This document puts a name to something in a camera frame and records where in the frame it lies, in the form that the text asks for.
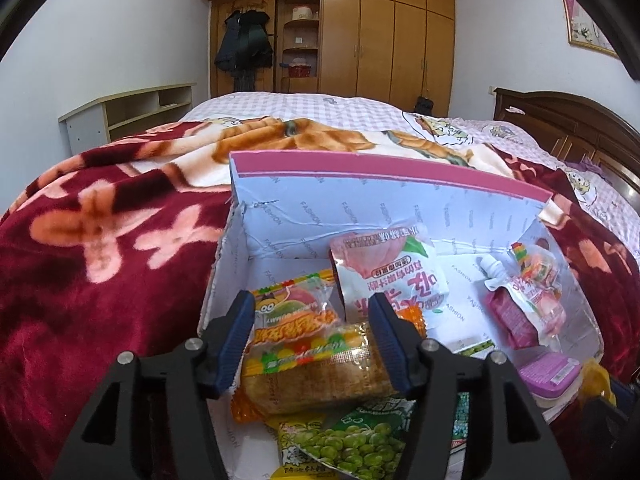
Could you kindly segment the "yellow jelly cup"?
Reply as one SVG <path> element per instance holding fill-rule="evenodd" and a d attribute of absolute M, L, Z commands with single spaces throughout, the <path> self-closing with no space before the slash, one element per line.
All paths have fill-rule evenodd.
<path fill-rule="evenodd" d="M 582 382 L 578 390 L 578 402 L 585 405 L 592 399 L 602 398 L 615 406 L 616 396 L 612 390 L 611 377 L 608 371 L 595 359 L 589 359 L 580 371 Z"/>

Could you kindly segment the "pink mint tin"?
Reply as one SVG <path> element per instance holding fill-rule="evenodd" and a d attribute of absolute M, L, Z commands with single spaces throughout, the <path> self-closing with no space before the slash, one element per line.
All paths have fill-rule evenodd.
<path fill-rule="evenodd" d="M 518 368 L 529 392 L 544 400 L 555 400 L 573 385 L 582 364 L 562 353 L 548 352 Z"/>

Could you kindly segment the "green peas snack bag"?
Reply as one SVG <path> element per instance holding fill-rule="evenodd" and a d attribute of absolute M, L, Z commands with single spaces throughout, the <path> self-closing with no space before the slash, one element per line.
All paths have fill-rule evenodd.
<path fill-rule="evenodd" d="M 414 403 L 397 396 L 280 422 L 281 472 L 294 479 L 391 479 Z"/>

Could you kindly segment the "orange bread snack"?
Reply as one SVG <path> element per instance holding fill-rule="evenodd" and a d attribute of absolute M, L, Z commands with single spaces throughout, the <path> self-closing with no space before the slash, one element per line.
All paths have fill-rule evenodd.
<path fill-rule="evenodd" d="M 289 415 L 338 404 L 392 396 L 396 389 L 382 362 L 370 324 L 368 345 L 352 351 L 344 360 L 322 361 L 262 376 L 243 377 L 230 401 L 232 419 L 238 424 L 261 422 L 277 415 Z"/>

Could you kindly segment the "peach jelly drink pouch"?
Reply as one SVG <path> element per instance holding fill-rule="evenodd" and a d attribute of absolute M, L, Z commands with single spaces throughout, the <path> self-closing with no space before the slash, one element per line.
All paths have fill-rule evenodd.
<path fill-rule="evenodd" d="M 559 352 L 566 313 L 555 290 L 510 275 L 492 255 L 480 258 L 480 268 L 487 276 L 486 309 L 508 346 L 514 350 L 547 347 Z"/>

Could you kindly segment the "clear colourful candy packet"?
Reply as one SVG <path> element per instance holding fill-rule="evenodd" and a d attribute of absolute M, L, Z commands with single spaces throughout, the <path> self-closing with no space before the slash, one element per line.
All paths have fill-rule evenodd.
<path fill-rule="evenodd" d="M 511 252 L 520 269 L 522 278 L 544 287 L 551 287 L 559 274 L 559 265 L 548 249 L 536 244 L 515 242 Z"/>

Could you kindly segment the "fruit gummy candy bag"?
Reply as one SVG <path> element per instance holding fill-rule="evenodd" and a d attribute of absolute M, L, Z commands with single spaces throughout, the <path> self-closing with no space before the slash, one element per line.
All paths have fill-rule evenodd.
<path fill-rule="evenodd" d="M 253 336 L 245 349 L 242 376 L 344 360 L 349 352 L 366 348 L 364 326 L 346 323 L 332 300 L 334 292 L 330 269 L 255 290 Z"/>

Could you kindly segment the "red floral plush blanket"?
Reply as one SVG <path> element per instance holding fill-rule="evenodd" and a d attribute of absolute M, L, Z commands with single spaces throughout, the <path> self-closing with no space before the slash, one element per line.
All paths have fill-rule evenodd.
<path fill-rule="evenodd" d="M 603 366 L 622 379 L 638 366 L 638 214 L 596 170 L 559 162 L 517 126 L 180 120 L 60 162 L 2 217 L 3 478 L 49 477 L 117 353 L 164 353 L 195 333 L 227 223 L 229 156 L 259 150 L 423 158 L 549 191 L 544 222 L 596 315 Z"/>

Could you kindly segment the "low white open shelf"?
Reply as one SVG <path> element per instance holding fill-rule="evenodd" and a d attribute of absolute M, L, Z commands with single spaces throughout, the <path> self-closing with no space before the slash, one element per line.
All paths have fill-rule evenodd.
<path fill-rule="evenodd" d="M 175 122 L 193 105 L 194 84 L 168 84 L 97 98 L 58 118 L 70 151 L 79 154 L 131 133 Z"/>

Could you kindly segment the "dark wooden headboard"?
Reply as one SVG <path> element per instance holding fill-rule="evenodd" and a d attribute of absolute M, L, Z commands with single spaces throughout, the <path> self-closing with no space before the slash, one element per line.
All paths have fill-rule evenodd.
<path fill-rule="evenodd" d="M 639 207 L 639 131 L 584 96 L 495 90 L 495 120 L 517 125 L 561 162 L 590 160 L 615 191 Z"/>

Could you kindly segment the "black bag by wardrobe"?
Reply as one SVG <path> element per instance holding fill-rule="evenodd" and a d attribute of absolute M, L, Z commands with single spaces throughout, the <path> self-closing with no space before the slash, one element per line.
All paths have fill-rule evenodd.
<path fill-rule="evenodd" d="M 416 105 L 414 106 L 413 111 L 419 115 L 432 116 L 433 108 L 434 102 L 431 99 L 426 98 L 425 96 L 418 96 L 416 98 Z"/>

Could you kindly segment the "red box on shelf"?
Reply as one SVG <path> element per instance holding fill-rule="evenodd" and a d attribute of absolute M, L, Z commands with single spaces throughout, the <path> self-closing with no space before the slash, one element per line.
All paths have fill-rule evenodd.
<path fill-rule="evenodd" d="M 288 78 L 308 78 L 311 76 L 311 66 L 306 63 L 292 63 L 286 66 Z"/>

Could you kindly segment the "dark hanging jacket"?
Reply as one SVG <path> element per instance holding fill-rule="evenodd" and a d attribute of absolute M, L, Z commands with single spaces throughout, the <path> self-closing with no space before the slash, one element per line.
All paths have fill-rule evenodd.
<path fill-rule="evenodd" d="M 234 92 L 254 91 L 258 70 L 273 66 L 269 21 L 266 12 L 256 9 L 234 10 L 224 21 L 224 36 L 214 64 L 231 76 Z"/>

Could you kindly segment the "framed wedding photo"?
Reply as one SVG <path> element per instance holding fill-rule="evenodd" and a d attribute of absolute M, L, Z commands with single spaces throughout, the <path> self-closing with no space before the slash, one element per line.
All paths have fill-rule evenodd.
<path fill-rule="evenodd" d="M 563 0 L 568 43 L 618 58 L 612 44 L 577 0 Z"/>

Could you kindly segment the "cream round box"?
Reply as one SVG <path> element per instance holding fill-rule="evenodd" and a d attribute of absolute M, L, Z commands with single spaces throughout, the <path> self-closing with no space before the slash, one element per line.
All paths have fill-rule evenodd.
<path fill-rule="evenodd" d="M 311 6 L 294 6 L 292 9 L 292 19 L 294 21 L 307 21 L 314 19 L 314 10 Z"/>

